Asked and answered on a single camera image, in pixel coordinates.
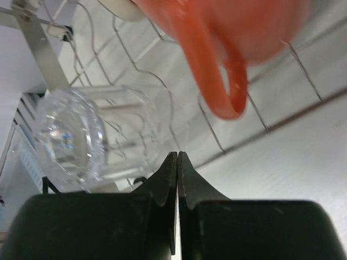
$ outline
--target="metal frame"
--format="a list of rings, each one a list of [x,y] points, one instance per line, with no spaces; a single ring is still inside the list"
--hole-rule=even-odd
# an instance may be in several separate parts
[[[71,38],[69,43],[72,47],[72,50],[74,52],[74,58],[75,58],[75,62],[74,62],[74,69],[76,72],[76,77],[74,79],[72,79],[72,81],[70,83],[67,82],[66,77],[64,76],[61,67],[54,55],[53,57],[53,50],[51,48],[48,47],[49,43],[47,41],[46,36],[44,35],[44,31],[42,30],[41,26],[39,26],[39,24],[45,24],[45,26],[47,25],[46,22],[42,23],[40,20],[37,19],[37,17],[35,16],[35,12],[37,10],[37,8],[40,5],[43,5],[43,7],[45,8],[45,10],[48,13],[48,16],[50,17],[50,22],[49,22],[49,26],[46,27],[46,32],[51,35],[54,36],[54,34],[52,34],[52,32],[50,31],[50,28],[61,28],[61,25],[58,25],[55,23],[55,19],[57,18],[57,16],[59,15],[61,9],[66,5],[66,4],[75,4],[80,6],[81,8],[83,8],[83,10],[86,12],[86,15],[88,17],[89,20],[89,24],[91,26],[91,30],[92,30],[92,40],[91,40],[91,47],[92,47],[92,51],[93,51],[93,57],[91,58],[91,60],[89,60],[86,64],[82,64],[81,60],[79,59],[78,56],[78,52],[77,52],[77,46],[74,43],[73,39]],[[129,61],[130,61],[130,66],[133,67],[133,69],[139,73],[143,73],[143,74],[147,74],[150,75],[152,77],[154,77],[165,89],[167,89],[167,86],[165,84],[165,82],[158,77],[156,74],[154,74],[151,71],[148,70],[143,70],[137,67],[137,63],[146,55],[146,53],[148,53],[152,48],[154,48],[156,46],[156,44],[158,42],[164,42],[167,44],[177,44],[175,41],[173,40],[166,40],[164,38],[165,33],[163,32],[159,32],[159,30],[155,27],[155,25],[150,21],[154,32],[157,34],[157,38],[154,39],[144,50],[142,53],[140,53],[137,57],[132,58],[129,50],[127,48],[127,46],[125,45],[125,43],[123,42],[123,39],[121,38],[120,34],[119,34],[119,30],[121,28],[118,28],[116,26],[116,17],[113,17],[113,21],[112,21],[112,27],[113,27],[113,34],[110,35],[110,37],[101,45],[101,47],[96,50],[95,48],[95,44],[94,44],[94,40],[95,40],[95,33],[94,33],[94,26],[93,26],[93,21],[91,18],[90,13],[88,12],[87,8],[85,6],[83,6],[83,4],[79,3],[76,0],[61,0],[61,5],[58,8],[58,11],[54,14],[51,15],[48,12],[48,9],[45,5],[44,2],[39,1],[39,0],[13,0],[13,15],[15,16],[18,24],[19,24],[19,28],[23,31],[23,34],[25,35],[27,42],[30,46],[30,49],[32,50],[36,61],[38,62],[38,65],[41,69],[41,72],[44,76],[44,78],[47,81],[47,85],[49,90],[54,90],[57,87],[69,87],[71,85],[73,85],[76,81],[80,81],[80,83],[82,84],[82,86],[85,86],[85,82],[87,82],[88,86],[92,86],[92,83],[86,73],[87,68],[92,64],[93,61],[97,61],[100,69],[102,70],[102,73],[105,77],[105,79],[107,80],[107,82],[110,85],[114,85],[118,82],[118,80],[124,75],[126,69],[128,67],[125,67],[120,73],[119,76],[114,80],[111,81],[110,77],[107,75],[106,70],[104,68],[104,66],[102,65],[100,59],[99,59],[99,54],[100,52],[106,47],[108,46],[114,39],[117,39],[122,48],[124,49],[124,52],[126,54],[126,56],[128,57]],[[31,13],[29,14],[30,18],[28,19],[28,11],[30,10],[34,10],[34,14]],[[301,60],[300,60],[300,53],[302,51],[304,51],[305,49],[307,49],[308,47],[312,46],[313,44],[317,43],[318,41],[322,40],[325,37],[328,37],[331,33],[333,33],[334,31],[336,31],[338,28],[340,28],[341,26],[347,24],[347,17],[341,19],[340,21],[338,21],[337,23],[335,23],[334,25],[332,25],[331,27],[329,27],[328,29],[326,29],[325,31],[323,31],[322,33],[320,33],[318,36],[316,36],[315,38],[305,42],[304,44],[302,44],[301,46],[294,48],[290,43],[284,43],[287,45],[288,50],[291,53],[291,56],[288,55],[284,58],[282,58],[281,60],[279,60],[278,62],[276,62],[275,64],[273,64],[271,67],[268,67],[267,69],[261,71],[260,73],[258,73],[257,76],[253,77],[251,80],[249,80],[249,85],[250,87],[252,87],[252,84],[258,82],[259,80],[261,80],[264,76],[266,76],[268,73],[270,73],[271,71],[273,71],[277,66],[279,66],[280,64],[286,62],[288,59],[292,59],[294,58],[294,60],[296,61],[296,63],[298,64],[298,66],[300,67],[302,73],[304,74],[304,76],[306,77],[306,79],[308,80],[308,82],[310,83],[310,86],[312,87],[312,90],[315,92],[315,94],[317,95],[319,101],[313,105],[310,105],[306,108],[304,108],[303,110],[299,111],[298,113],[289,116],[288,118],[281,120],[279,122],[276,122],[275,124],[272,125],[267,125],[265,120],[263,119],[258,107],[256,106],[256,104],[254,103],[252,97],[250,95],[248,95],[248,100],[250,101],[251,105],[253,106],[255,112],[258,115],[259,120],[261,121],[264,129],[253,135],[250,138],[247,138],[246,140],[242,140],[237,144],[234,144],[232,146],[228,146],[228,147],[224,147],[223,144],[220,142],[216,132],[213,129],[212,124],[210,123],[206,112],[204,111],[204,109],[202,108],[202,106],[200,105],[200,100],[201,97],[198,98],[197,102],[199,104],[201,113],[206,121],[206,124],[211,132],[211,134],[213,135],[218,147],[220,148],[220,152],[217,154],[214,154],[212,156],[210,156],[207,160],[205,160],[203,163],[199,164],[199,165],[195,165],[195,167],[199,168],[202,167],[208,163],[213,162],[214,160],[227,155],[229,153],[231,153],[232,151],[236,150],[237,148],[248,144],[254,140],[257,140],[258,138],[261,138],[263,136],[265,136],[268,133],[272,133],[273,131],[275,131],[276,129],[279,129],[280,127],[287,125],[291,122],[293,122],[294,120],[297,120],[298,118],[306,115],[307,113],[312,112],[313,110],[317,109],[318,107],[323,106],[324,104],[327,104],[341,96],[344,96],[347,94],[347,87],[331,94],[330,96],[326,97],[325,99],[321,96],[321,94],[319,93],[316,85],[314,84],[314,82],[311,80],[310,75],[308,74],[306,68],[304,67],[304,65],[302,64]],[[170,94],[170,91],[168,91],[170,97],[171,97],[171,119],[173,120],[174,118],[174,112],[172,109],[172,96]],[[177,148],[180,150],[180,144],[178,143],[178,140],[176,139],[175,133],[172,130],[172,125],[170,125],[171,128],[171,134],[173,136],[173,139],[177,145]]]

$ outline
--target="orange handle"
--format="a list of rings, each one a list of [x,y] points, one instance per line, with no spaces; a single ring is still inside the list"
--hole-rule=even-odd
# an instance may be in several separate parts
[[[222,119],[238,118],[246,107],[246,63],[232,43],[222,37],[228,60],[222,61],[229,78],[229,95],[219,71],[211,31],[203,21],[199,8],[203,0],[171,0],[167,10],[177,40],[188,60],[202,96],[211,111]]]

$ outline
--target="clear drinking glass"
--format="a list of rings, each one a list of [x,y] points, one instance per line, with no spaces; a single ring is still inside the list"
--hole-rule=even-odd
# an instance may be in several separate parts
[[[166,89],[143,89],[146,94],[128,86],[59,89],[40,102],[36,150],[59,190],[89,191],[144,176],[156,168],[163,149],[180,149],[170,145],[187,137],[177,101]]]

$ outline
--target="beige object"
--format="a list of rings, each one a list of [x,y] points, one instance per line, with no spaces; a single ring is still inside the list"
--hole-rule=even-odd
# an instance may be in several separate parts
[[[136,22],[145,18],[141,9],[131,0],[99,0],[99,2],[122,20]]]

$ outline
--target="metal wire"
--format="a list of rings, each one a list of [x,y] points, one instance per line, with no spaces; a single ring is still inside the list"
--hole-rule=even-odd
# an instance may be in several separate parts
[[[77,48],[76,48],[76,45],[74,44],[74,41],[73,39],[71,40],[71,45],[72,45],[72,50],[74,52],[74,55],[75,55],[75,65],[74,65],[74,69],[76,71],[76,76],[75,78],[72,79],[71,81],[71,84],[74,84],[77,80],[79,80],[81,82],[81,84],[83,85],[83,82],[82,82],[82,78],[81,76],[83,75],[87,82],[88,82],[88,85],[92,86],[87,74],[86,74],[86,70],[90,67],[90,65],[96,61],[99,65],[99,67],[101,68],[102,70],[102,73],[104,74],[105,76],[105,79],[107,80],[107,82],[111,85],[114,85],[116,84],[123,75],[125,75],[127,69],[129,68],[129,66],[124,66],[124,68],[119,72],[118,76],[116,77],[115,80],[111,81],[110,78],[108,77],[107,73],[106,73],[106,70],[104,69],[102,63],[100,62],[100,59],[99,59],[99,55],[100,53],[112,42],[114,41],[114,39],[117,39],[121,45],[121,47],[123,48],[126,56],[128,57],[128,59],[130,60],[130,67],[133,67],[133,69],[139,73],[142,73],[142,74],[145,74],[145,75],[149,75],[153,78],[155,78],[165,89],[167,89],[167,85],[165,84],[165,82],[158,76],[156,75],[155,73],[149,71],[149,70],[145,70],[145,69],[140,69],[138,68],[137,66],[137,63],[153,48],[156,47],[157,43],[158,42],[162,42],[162,43],[165,43],[165,44],[177,44],[177,42],[173,41],[173,40],[166,40],[164,38],[165,36],[165,33],[164,32],[159,32],[159,30],[156,28],[156,26],[149,20],[149,23],[151,24],[154,32],[156,33],[157,37],[147,46],[143,49],[143,51],[135,58],[132,58],[132,56],[130,55],[129,53],[129,48],[128,46],[124,43],[123,39],[121,38],[120,36],[120,33],[119,31],[121,30],[121,27],[117,28],[116,26],[116,17],[114,16],[112,18],[112,28],[113,28],[113,33],[109,36],[108,39],[106,39],[106,41],[101,45],[101,47],[96,50],[95,49],[95,32],[94,32],[94,24],[93,24],[93,20],[92,20],[92,17],[91,17],[91,14],[89,13],[89,11],[87,10],[87,8],[82,5],[81,3],[78,3],[76,1],[73,1],[73,0],[64,0],[62,1],[62,4],[61,6],[59,7],[57,13],[52,17],[50,16],[50,19],[51,19],[51,24],[55,24],[55,19],[57,18],[59,12],[61,11],[62,7],[66,4],[66,3],[71,3],[71,4],[77,4],[79,5],[80,7],[82,7],[84,9],[84,11],[86,12],[86,15],[88,17],[88,20],[89,20],[89,24],[90,24],[90,27],[91,27],[91,31],[92,31],[92,35],[91,35],[91,49],[92,49],[92,52],[93,52],[93,57],[88,61],[86,62],[84,65],[82,64],[81,60],[79,59],[79,56],[78,56],[78,52],[77,52]],[[221,143],[221,140],[218,138],[217,134],[215,133],[215,130],[211,124],[211,122],[209,121],[209,118],[207,116],[207,112],[205,112],[201,106],[201,98],[199,97],[198,98],[198,106],[199,106],[199,109],[203,115],[203,118],[204,120],[206,121],[206,125],[208,126],[210,132],[211,132],[211,135],[214,137],[218,147],[220,148],[220,153],[216,153],[214,155],[211,155],[208,159],[206,159],[204,162],[202,162],[201,164],[199,165],[196,165],[196,167],[202,167],[208,163],[211,163],[213,162],[214,160],[216,160],[217,158],[220,158],[222,156],[225,156],[227,154],[229,154],[230,152],[234,151],[235,149],[245,145],[245,144],[248,144],[254,140],[257,140],[258,138],[261,138],[263,136],[265,136],[266,134],[268,133],[271,133],[273,132],[274,130],[276,129],[279,129],[280,127],[294,121],[294,120],[297,120],[298,118],[300,118],[301,116],[307,114],[307,113],[310,113],[311,111],[315,110],[316,108],[332,101],[332,100],[335,100],[336,98],[342,96],[342,95],[346,95],[347,93],[347,88],[339,91],[339,92],[336,92],[332,95],[330,95],[329,97],[327,97],[325,100],[324,98],[322,97],[322,95],[319,93],[316,85],[314,84],[314,82],[312,81],[306,67],[304,66],[304,64],[302,63],[301,59],[300,59],[300,52],[301,51],[304,51],[305,49],[307,49],[308,47],[312,46],[313,44],[319,42],[320,40],[328,37],[331,33],[333,33],[334,31],[336,31],[337,29],[339,29],[340,27],[342,27],[343,25],[345,25],[347,23],[347,17],[344,17],[343,19],[341,19],[340,21],[336,22],[335,24],[333,24],[332,26],[330,26],[329,28],[327,28],[326,30],[322,31],[319,35],[317,35],[316,37],[312,38],[311,40],[309,41],[306,41],[304,42],[302,45],[300,45],[299,47],[297,48],[294,48],[293,45],[291,45],[290,43],[284,43],[288,46],[288,49],[290,51],[290,55],[287,55],[285,57],[283,57],[282,59],[278,60],[277,62],[273,63],[271,66],[267,67],[265,70],[259,72],[255,77],[253,77],[252,79],[249,80],[249,86],[252,87],[252,85],[256,82],[258,82],[259,80],[263,79],[266,75],[268,75],[270,72],[272,72],[273,70],[275,70],[279,65],[287,62],[288,60],[294,58],[295,62],[297,63],[297,65],[300,67],[301,71],[303,72],[305,78],[308,80],[310,86],[312,87],[312,89],[314,90],[315,94],[318,96],[319,98],[319,102],[314,104],[314,105],[311,105],[311,106],[308,106],[307,108],[303,109],[302,111],[299,111],[298,113],[294,114],[294,115],[291,115],[289,117],[287,117],[286,119],[284,120],[281,120],[279,122],[276,122],[274,123],[273,125],[271,126],[268,126],[264,120],[264,117],[262,116],[260,110],[258,109],[258,107],[256,106],[255,102],[253,101],[252,97],[250,95],[248,95],[248,100],[250,102],[250,104],[252,105],[253,109],[255,110],[259,120],[261,121],[263,127],[264,127],[264,130],[260,131],[259,133],[256,133],[254,134],[253,136],[245,139],[245,140],[242,140],[240,142],[238,142],[237,144],[233,144],[231,146],[228,146],[228,147],[223,147],[222,143]],[[175,141],[175,144],[177,146],[177,148],[180,150],[180,144],[177,140],[177,137],[176,137],[176,134],[173,130],[173,121],[174,121],[174,117],[175,117],[175,113],[174,113],[174,103],[173,103],[173,98],[172,98],[172,93],[170,91],[168,91],[168,94],[169,94],[169,97],[170,97],[170,125],[169,125],[169,128],[170,128],[170,132],[172,134],[172,137]],[[118,130],[118,132],[121,132],[121,127],[120,126],[117,126],[115,127],[115,129]]]

